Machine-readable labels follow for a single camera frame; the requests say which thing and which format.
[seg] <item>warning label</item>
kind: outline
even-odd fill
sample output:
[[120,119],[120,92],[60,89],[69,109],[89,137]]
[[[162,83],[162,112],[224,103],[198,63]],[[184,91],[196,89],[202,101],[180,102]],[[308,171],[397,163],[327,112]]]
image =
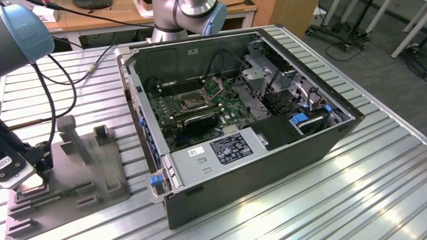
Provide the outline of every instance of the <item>warning label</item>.
[[253,153],[240,133],[210,142],[210,147],[224,165]]

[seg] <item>floor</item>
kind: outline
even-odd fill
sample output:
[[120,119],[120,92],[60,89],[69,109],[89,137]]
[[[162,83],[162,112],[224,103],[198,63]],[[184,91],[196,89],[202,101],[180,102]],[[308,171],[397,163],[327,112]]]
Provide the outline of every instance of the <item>floor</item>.
[[[332,1],[320,0],[319,5],[328,9]],[[341,13],[345,3],[345,0],[340,1],[335,14],[339,15]],[[357,3],[348,19],[349,22],[353,22],[357,18],[363,5],[361,2]],[[376,12],[376,9],[371,7],[360,25],[361,29],[367,28]],[[369,34],[371,43],[365,50],[347,62],[336,61],[325,55],[325,48],[339,41],[336,38],[317,32],[311,36],[305,36],[303,41],[389,109],[427,135],[427,82],[412,74],[401,57],[397,59],[389,57],[407,35],[401,32],[404,27],[405,24],[401,21],[384,15]],[[420,32],[413,41],[419,42],[424,37],[425,34]],[[347,59],[357,51],[359,49],[351,49],[349,52],[343,52],[337,47],[332,47],[328,53],[337,59]],[[419,61],[427,66],[427,57],[421,57]]]

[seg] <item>aluminum extrusion table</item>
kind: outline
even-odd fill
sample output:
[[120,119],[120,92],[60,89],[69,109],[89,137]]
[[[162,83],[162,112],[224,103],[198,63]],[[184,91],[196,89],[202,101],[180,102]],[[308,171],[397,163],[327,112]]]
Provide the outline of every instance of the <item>aluminum extrusion table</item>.
[[[264,29],[365,114],[352,135],[336,144],[323,160],[169,230],[164,206],[149,200],[148,166],[118,68],[109,52],[90,79],[77,85],[72,114],[78,134],[88,133],[100,124],[113,128],[132,196],[34,239],[400,240],[427,237],[427,138],[284,28],[272,25]],[[77,79],[102,49],[53,56]],[[46,76],[66,81],[48,58],[38,61],[38,66]],[[1,83],[0,117],[9,125],[49,115],[46,98],[28,66],[4,77]],[[72,91],[68,86],[48,84],[54,105],[64,110],[72,101]],[[49,127],[45,123],[16,133],[33,144],[48,138]],[[4,229],[4,203],[0,209]]]

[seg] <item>black cable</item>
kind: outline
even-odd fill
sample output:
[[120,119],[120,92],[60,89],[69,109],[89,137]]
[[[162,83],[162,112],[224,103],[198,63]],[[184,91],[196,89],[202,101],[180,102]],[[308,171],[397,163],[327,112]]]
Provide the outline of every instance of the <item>black cable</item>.
[[101,36],[101,33],[97,34],[97,36],[85,36],[85,37],[89,38],[89,39],[97,39],[100,36]]
[[324,49],[324,53],[325,53],[325,55],[331,58],[331,59],[333,59],[333,60],[336,60],[336,61],[339,61],[339,62],[348,62],[351,59],[353,59],[363,51],[364,51],[364,49],[361,49],[355,55],[352,55],[349,58],[347,58],[347,59],[337,59],[337,58],[335,58],[335,57],[332,57],[331,55],[329,55],[329,53],[328,53],[328,50],[329,50],[329,48],[332,48],[332,47],[335,47],[336,45],[339,45],[339,44],[341,44],[343,42],[337,42],[337,43],[335,43],[335,44],[332,44],[331,46],[328,46],[325,49]]
[[109,21],[109,22],[116,23],[116,24],[122,24],[122,25],[136,26],[136,27],[144,27],[144,28],[154,28],[153,26],[149,26],[149,25],[132,24],[132,23],[126,23],[126,22],[122,22],[122,21],[117,21],[117,20],[101,17],[101,16],[94,16],[94,15],[90,15],[90,14],[85,14],[82,12],[78,12],[78,11],[70,10],[68,8],[64,8],[64,7],[58,6],[57,4],[54,4],[52,2],[42,2],[40,0],[26,0],[26,2],[30,2],[34,5],[46,7],[48,9],[65,11],[65,12],[69,12],[72,14],[77,14],[77,15],[81,15],[81,16],[85,16],[85,17],[89,17],[89,18],[93,18],[93,19],[105,20],[105,21]]
[[[416,77],[419,77],[419,79],[421,79],[424,82],[427,82],[427,79],[421,76],[423,73],[421,73],[421,72],[416,72],[416,71],[412,69],[412,67],[411,67],[409,59],[412,59],[412,60],[416,60],[416,59],[413,58],[413,56],[411,55],[409,52],[405,52],[405,54],[407,54],[408,57],[404,57],[404,55],[403,55],[401,58],[403,58],[403,61],[404,61],[404,63],[405,63],[407,69],[411,71],[411,73],[412,73]],[[417,65],[424,69],[421,63],[417,62],[417,61],[416,61],[416,63],[417,63]]]
[[276,78],[279,76],[279,73],[280,73],[280,68],[277,67],[277,70],[275,71],[273,73],[273,76],[272,76],[272,79],[271,81],[268,82],[267,86],[265,86],[265,91],[264,91],[264,95],[267,94],[267,90],[272,87],[275,81],[276,81]]
[[284,65],[283,59],[280,60],[279,57],[276,57],[273,55],[271,55],[269,57],[273,58],[277,61],[279,66],[277,66],[277,70],[275,71],[275,74],[272,76],[272,79],[271,79],[269,83],[267,84],[264,95],[267,94],[267,90],[272,87],[272,85],[273,85],[273,83],[276,81],[276,78],[277,78],[279,73],[280,73],[280,66],[283,67],[284,70],[287,69],[287,66]]
[[[77,102],[77,91],[76,91],[76,86],[74,86],[74,83],[73,83],[73,80],[72,78],[69,77],[69,74],[68,72],[65,71],[64,67],[61,66],[61,64],[58,63],[58,61],[56,61],[56,59],[50,56],[50,54],[46,55],[48,58],[53,61],[53,63],[57,65],[58,69],[62,71],[66,79],[68,79],[68,82],[69,82],[69,85],[70,85],[70,88],[72,88],[72,103],[70,103],[70,106],[69,108],[66,109],[66,111],[64,111],[60,115],[56,116],[56,118],[61,118],[64,117],[74,108],[76,106],[76,102]],[[46,121],[50,121],[52,118],[44,118],[41,119],[42,122],[46,122]]]
[[221,54],[221,53],[228,53],[230,56],[234,57],[234,59],[237,59],[237,61],[241,63],[241,65],[244,65],[246,68],[249,68],[248,65],[241,61],[241,59],[240,59],[230,51],[228,51],[228,50],[225,50],[225,49],[220,49],[220,50],[217,50],[217,51],[213,53],[213,55],[212,55],[212,58],[210,58],[210,61],[209,61],[209,63],[208,63],[208,67],[206,67],[206,70],[205,70],[205,73],[204,73],[204,79],[208,78],[208,75],[209,75],[209,73],[210,73],[210,68],[212,68],[213,60],[214,60],[216,56],[217,56],[218,54]]
[[253,109],[253,110],[256,110],[256,111],[259,111],[259,112],[269,112],[269,110],[260,110],[260,109],[256,109],[256,108],[253,108],[253,107],[251,107],[251,106],[246,106],[249,109]]
[[341,22],[344,12],[345,12],[347,7],[348,7],[348,4],[349,4],[351,2],[352,2],[352,0],[348,0],[348,2],[347,2],[345,5],[344,5],[344,8],[343,8],[343,10],[341,10],[341,12],[340,12],[340,15],[339,15],[339,22]]
[[48,100],[48,105],[50,107],[50,133],[49,133],[49,137],[48,137],[48,141],[46,141],[46,144],[50,145],[52,144],[52,141],[53,141],[53,137],[54,137],[54,130],[56,130],[56,111],[54,111],[54,103],[53,103],[53,99],[52,99],[52,95],[50,95],[50,92],[49,92],[49,89],[48,89],[48,86],[46,86],[46,83],[45,83],[45,80],[42,78],[42,75],[41,75],[41,72],[40,72],[40,69],[38,69],[38,66],[36,63],[32,63],[30,66],[33,67],[33,70],[37,74],[37,77],[38,77],[38,80],[40,80],[40,83],[41,83],[41,87],[42,87],[42,90],[44,90],[44,93],[45,93],[45,96],[46,96],[46,100]]
[[325,19],[324,19],[323,15],[321,15],[321,9],[320,9],[319,5],[320,5],[320,1],[319,1],[319,4],[317,4],[317,8],[319,8],[319,15],[320,15],[320,18],[321,18],[320,27],[321,27],[321,28],[327,28],[327,25],[325,25]]
[[109,43],[106,44],[100,44],[98,42],[93,41],[92,39],[86,38],[86,40],[100,46],[109,46],[112,43],[113,43],[113,40],[114,40],[114,36],[116,36],[116,32],[112,33],[112,37],[110,37],[110,40],[109,40]]
[[413,59],[416,64],[420,66],[420,68],[424,70],[424,72],[427,72],[427,68],[423,66],[423,64],[417,61],[417,59],[412,55],[411,55],[411,58]]
[[[102,56],[105,55],[105,53],[108,52],[108,50],[109,50],[113,46],[116,46],[116,45],[117,45],[117,44],[110,45],[110,46],[104,50],[104,52],[102,52],[101,55],[98,56],[97,60],[94,61],[94,63],[90,65],[90,67],[89,67],[88,70],[85,71],[84,76],[82,76],[77,81],[73,81],[73,84],[80,83],[80,82],[92,74],[92,72],[93,72],[94,69],[96,69],[97,64],[100,63],[100,61],[101,61],[101,59],[102,59]],[[52,83],[54,83],[54,84],[58,84],[58,85],[72,85],[70,83],[58,82],[58,81],[52,80],[52,79],[50,79],[49,77],[46,77],[44,74],[41,74],[41,75],[42,75],[42,77],[44,77],[46,80],[49,80],[49,81],[50,81]]]
[[54,40],[60,41],[60,42],[72,44],[72,45],[74,45],[74,46],[77,46],[78,48],[82,49],[82,46],[80,46],[78,44],[76,44],[76,43],[73,43],[73,42],[70,42],[70,41],[66,41],[66,40],[64,40],[64,39],[61,39],[61,38],[58,38],[58,37],[56,37],[56,36],[52,36],[52,38],[53,38]]

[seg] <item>circuit board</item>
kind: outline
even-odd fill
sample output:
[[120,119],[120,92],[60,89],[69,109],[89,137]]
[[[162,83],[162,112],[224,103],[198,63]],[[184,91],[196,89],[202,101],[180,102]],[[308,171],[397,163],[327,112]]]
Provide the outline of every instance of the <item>circuit board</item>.
[[[222,136],[226,134],[225,127],[238,130],[255,122],[255,117],[236,94],[232,78],[208,78],[198,89],[186,92],[178,92],[173,88],[170,90],[173,94],[169,96],[161,96],[158,91],[148,93],[170,152]],[[217,114],[217,124],[198,134],[184,134],[182,125],[186,121],[208,114]]]

